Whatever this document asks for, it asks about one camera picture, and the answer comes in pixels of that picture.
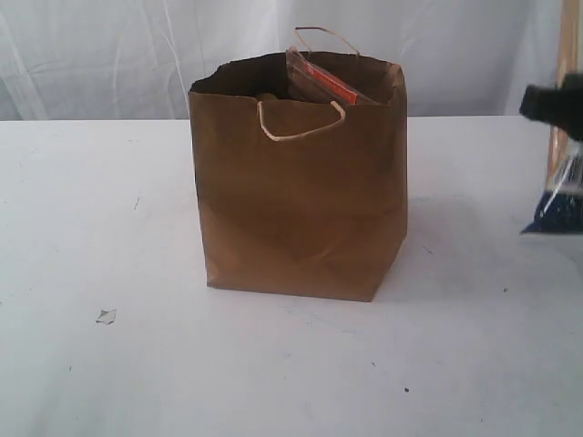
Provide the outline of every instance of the small debris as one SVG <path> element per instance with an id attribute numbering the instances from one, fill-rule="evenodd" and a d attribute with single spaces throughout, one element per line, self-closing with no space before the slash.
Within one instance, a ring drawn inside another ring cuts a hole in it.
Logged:
<path id="1" fill-rule="evenodd" d="M 104 325 L 110 325 L 114 321 L 116 321 L 116 310 L 111 311 L 101 310 L 101 314 L 99 314 L 99 317 L 97 317 L 95 323 L 103 323 Z"/>

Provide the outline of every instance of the bag handle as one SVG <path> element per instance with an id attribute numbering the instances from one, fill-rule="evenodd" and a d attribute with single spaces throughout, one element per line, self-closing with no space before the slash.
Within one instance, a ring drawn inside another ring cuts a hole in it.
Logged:
<path id="1" fill-rule="evenodd" d="M 308 43 L 306 43 L 305 40 L 300 35 L 301 30 L 320 30 L 326 34 L 336 36 L 337 38 L 341 39 L 347 46 L 349 46 L 357 56 L 361 55 L 361 52 L 359 52 L 355 46 L 353 46 L 348 41 L 346 41 L 346 39 L 344 39 L 343 36 L 338 35 L 336 32 L 333 32 L 332 30 L 327 29 L 326 27 L 319 27 L 318 25 L 308 25 L 308 26 L 298 26 L 298 27 L 295 27 L 293 30 L 295 32 L 295 35 L 300 40 L 300 42 L 302 42 L 302 44 L 305 45 L 305 47 L 308 49 L 308 51 L 310 53 L 312 52 L 312 48 L 310 46 L 308 46 Z"/>
<path id="2" fill-rule="evenodd" d="M 338 126 L 340 126 L 341 124 L 344 123 L 344 120 L 346 120 L 346 111 L 344 111 L 343 107 L 341 107 L 338 102 L 330 102 L 330 105 L 332 105 L 332 107 L 334 109 L 336 109 L 338 111 L 338 113 L 340 114 L 340 118 L 336 121 L 334 121 L 333 123 L 331 123 L 330 125 L 327 126 L 322 126 L 322 127 L 318 127 L 316 129 L 313 130 L 308 130 L 307 132 L 302 132 L 301 134 L 296 134 L 296 135 L 289 135 L 289 136 L 285 136 L 285 137 L 280 137 L 277 135 L 273 135 L 269 129 L 265 126 L 265 119 L 263 117 L 263 102 L 257 102 L 257 108 L 259 111 L 259 124 L 261 126 L 261 129 L 263 130 L 263 132 L 265 133 L 265 135 L 271 140 L 271 141 L 276 141 L 278 143 L 282 143 L 285 141 L 293 141 L 296 139 L 304 139 L 306 137 L 311 137 L 312 135 L 315 134 L 321 134 L 323 132 L 327 132 L 328 130 L 332 130 Z"/>

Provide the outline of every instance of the white table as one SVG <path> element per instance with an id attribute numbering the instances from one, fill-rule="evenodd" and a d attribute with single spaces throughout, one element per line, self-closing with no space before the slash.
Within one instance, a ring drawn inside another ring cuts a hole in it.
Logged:
<path id="1" fill-rule="evenodd" d="M 518 235 L 547 139 L 411 119 L 365 304 L 207 289 L 188 121 L 0 123 L 0 435 L 580 437 L 583 239 Z"/>

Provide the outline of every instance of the white fabric backdrop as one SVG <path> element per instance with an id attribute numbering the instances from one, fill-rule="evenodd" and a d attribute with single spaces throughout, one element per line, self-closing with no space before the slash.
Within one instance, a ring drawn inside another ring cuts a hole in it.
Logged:
<path id="1" fill-rule="evenodd" d="M 402 64 L 411 115 L 515 114 L 554 80 L 559 18 L 560 0 L 0 0 L 0 119 L 184 118 L 193 80 L 295 25 Z"/>

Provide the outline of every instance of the blue package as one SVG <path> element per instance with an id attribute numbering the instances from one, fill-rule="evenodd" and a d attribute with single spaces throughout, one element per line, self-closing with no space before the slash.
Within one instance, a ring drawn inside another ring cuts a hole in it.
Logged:
<path id="1" fill-rule="evenodd" d="M 583 144 L 568 150 L 538 202 L 534 221 L 523 233 L 583 233 Z"/>

